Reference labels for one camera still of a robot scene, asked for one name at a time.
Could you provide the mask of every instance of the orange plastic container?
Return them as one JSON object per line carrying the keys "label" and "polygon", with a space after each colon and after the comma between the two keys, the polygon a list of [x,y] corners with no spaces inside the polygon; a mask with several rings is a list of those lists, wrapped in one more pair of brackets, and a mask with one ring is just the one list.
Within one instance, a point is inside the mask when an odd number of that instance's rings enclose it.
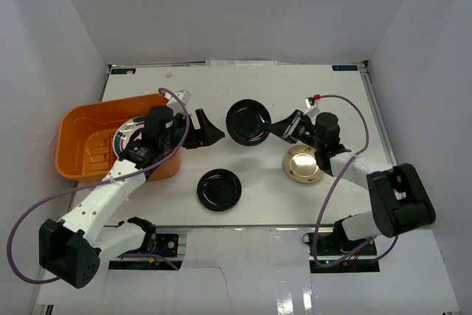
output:
{"label": "orange plastic container", "polygon": [[[153,106],[166,105],[160,94],[92,103],[73,108],[60,124],[56,169],[84,184],[100,181],[115,163],[113,137],[127,120],[144,116]],[[177,174],[181,152],[159,166],[148,181],[168,179]]]}

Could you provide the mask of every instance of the gray wall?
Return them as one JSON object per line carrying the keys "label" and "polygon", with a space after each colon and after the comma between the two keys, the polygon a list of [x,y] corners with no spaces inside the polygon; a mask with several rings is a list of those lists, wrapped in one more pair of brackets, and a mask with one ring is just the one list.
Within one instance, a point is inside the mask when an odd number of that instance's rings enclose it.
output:
{"label": "gray wall", "polygon": [[72,0],[106,63],[353,62],[401,0]]}
{"label": "gray wall", "polygon": [[372,81],[399,162],[417,166],[434,234],[472,314],[472,1],[403,0],[372,56]]}
{"label": "gray wall", "polygon": [[[71,187],[54,167],[58,124],[99,98],[106,67],[70,0],[0,0],[0,68],[1,313],[28,314],[35,286],[10,270],[7,233],[27,207]],[[18,231],[14,255],[29,277],[39,273],[38,228],[61,206],[44,206]]]}

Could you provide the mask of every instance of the black label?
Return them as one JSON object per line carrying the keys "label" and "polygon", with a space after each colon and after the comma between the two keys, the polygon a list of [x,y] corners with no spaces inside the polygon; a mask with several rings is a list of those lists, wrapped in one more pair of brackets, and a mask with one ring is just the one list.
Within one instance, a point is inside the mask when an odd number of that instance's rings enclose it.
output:
{"label": "black label", "polygon": [[357,66],[333,66],[334,72],[357,72]]}
{"label": "black label", "polygon": [[134,74],[136,73],[136,68],[114,68],[111,70],[110,74]]}

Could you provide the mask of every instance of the beige plate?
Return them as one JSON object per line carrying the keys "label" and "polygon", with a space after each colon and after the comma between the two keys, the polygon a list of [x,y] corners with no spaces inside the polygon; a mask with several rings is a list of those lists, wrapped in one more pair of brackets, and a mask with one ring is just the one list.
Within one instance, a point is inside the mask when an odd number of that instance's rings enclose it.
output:
{"label": "beige plate", "polygon": [[307,145],[295,145],[288,149],[282,166],[291,179],[304,184],[317,182],[325,174],[316,164],[315,150]]}

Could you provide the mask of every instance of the plate inside orange bin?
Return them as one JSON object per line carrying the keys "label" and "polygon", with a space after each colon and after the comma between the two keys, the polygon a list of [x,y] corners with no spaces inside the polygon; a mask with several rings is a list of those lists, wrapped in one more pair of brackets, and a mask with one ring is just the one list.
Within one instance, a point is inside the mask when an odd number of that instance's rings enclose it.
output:
{"label": "plate inside orange bin", "polygon": [[[60,124],[56,150],[58,172],[86,184],[100,181],[117,159],[112,147],[117,129],[129,119],[146,115],[151,107],[166,104],[162,95],[149,94],[72,109]],[[180,164],[179,151],[157,168],[148,181],[174,176]]]}

